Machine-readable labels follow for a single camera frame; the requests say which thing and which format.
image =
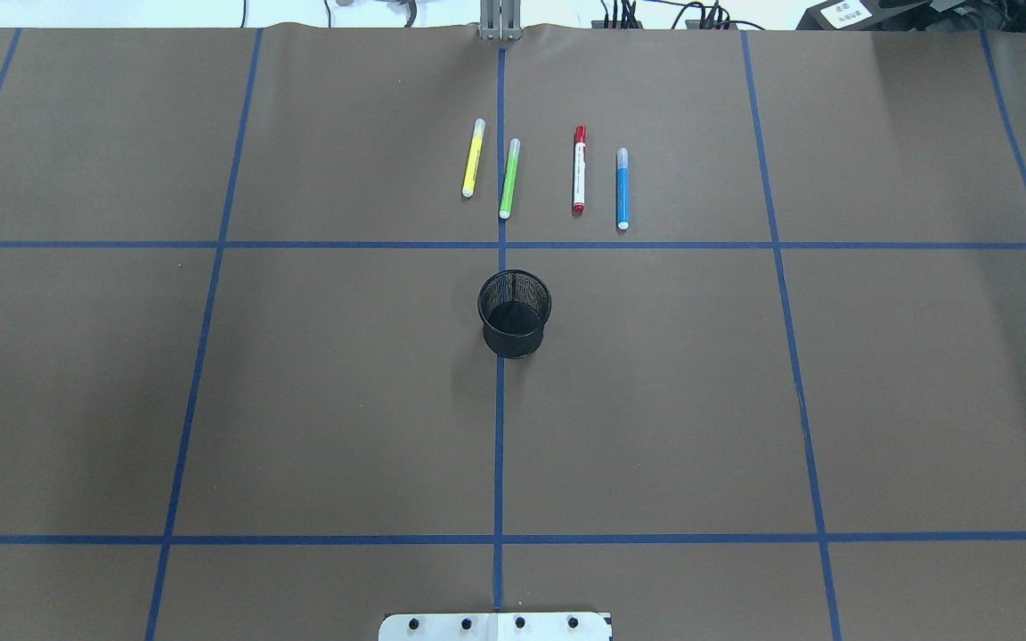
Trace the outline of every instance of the black mesh cup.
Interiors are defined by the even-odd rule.
[[[520,269],[494,273],[477,293],[481,336],[497,356],[529,356],[541,347],[552,308],[549,288],[532,273]]]

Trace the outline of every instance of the white background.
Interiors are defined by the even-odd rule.
[[[802,12],[818,0],[721,0],[736,19],[766,29],[791,30]],[[248,26],[297,22],[325,26],[322,0],[248,0]],[[471,24],[479,15],[479,0],[417,0],[416,26]],[[603,16],[599,0],[522,0],[521,24],[587,26]],[[382,0],[354,0],[339,7],[330,0],[334,26],[402,26],[404,5]],[[240,26],[244,0],[0,0],[0,26],[104,26],[104,28],[231,28]],[[667,29],[678,7],[640,0],[638,13],[645,29]],[[699,11],[689,9],[687,16]]]

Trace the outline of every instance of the blue marker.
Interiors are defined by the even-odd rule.
[[[620,147],[616,152],[616,228],[628,228],[628,150]]]

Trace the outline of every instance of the gray table surface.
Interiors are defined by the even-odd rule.
[[[0,638],[496,607],[1026,640],[1026,36],[0,31]]]

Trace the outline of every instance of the green marker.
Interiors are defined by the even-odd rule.
[[[505,192],[502,194],[502,208],[497,215],[506,219],[513,211],[513,187],[516,187],[516,160],[521,155],[521,139],[510,141],[510,156],[505,159]]]

